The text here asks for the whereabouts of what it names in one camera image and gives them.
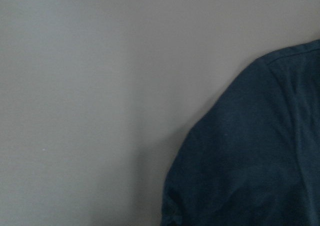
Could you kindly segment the black t-shirt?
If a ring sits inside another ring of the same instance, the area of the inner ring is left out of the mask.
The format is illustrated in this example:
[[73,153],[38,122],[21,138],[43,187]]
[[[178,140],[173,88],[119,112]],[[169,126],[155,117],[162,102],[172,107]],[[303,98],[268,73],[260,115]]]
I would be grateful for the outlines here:
[[239,74],[182,144],[163,226],[319,225],[319,52],[283,48]]

